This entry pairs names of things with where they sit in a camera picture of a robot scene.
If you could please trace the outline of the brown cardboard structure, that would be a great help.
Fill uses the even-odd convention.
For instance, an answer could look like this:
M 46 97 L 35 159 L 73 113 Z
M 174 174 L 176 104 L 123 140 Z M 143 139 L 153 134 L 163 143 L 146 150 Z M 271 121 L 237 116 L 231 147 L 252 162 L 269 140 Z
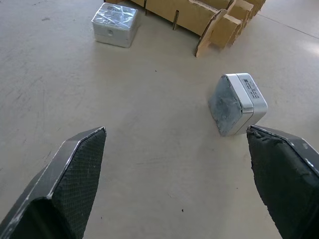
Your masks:
M 210 45 L 224 49 L 234 43 L 266 0 L 129 0 L 145 10 L 200 36 L 199 57 Z

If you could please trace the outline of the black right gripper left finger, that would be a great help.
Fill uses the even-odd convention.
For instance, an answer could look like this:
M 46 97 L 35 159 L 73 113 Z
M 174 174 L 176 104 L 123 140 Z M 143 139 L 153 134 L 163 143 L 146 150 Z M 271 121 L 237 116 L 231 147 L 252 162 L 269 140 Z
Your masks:
M 0 223 L 0 239 L 82 239 L 98 189 L 107 132 L 62 143 Z

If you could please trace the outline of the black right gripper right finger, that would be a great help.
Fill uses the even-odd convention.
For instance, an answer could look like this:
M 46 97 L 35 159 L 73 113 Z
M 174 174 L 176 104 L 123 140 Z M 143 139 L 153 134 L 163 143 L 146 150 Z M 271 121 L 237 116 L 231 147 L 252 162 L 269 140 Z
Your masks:
M 319 151 L 301 137 L 247 129 L 257 191 L 282 239 L 319 239 Z

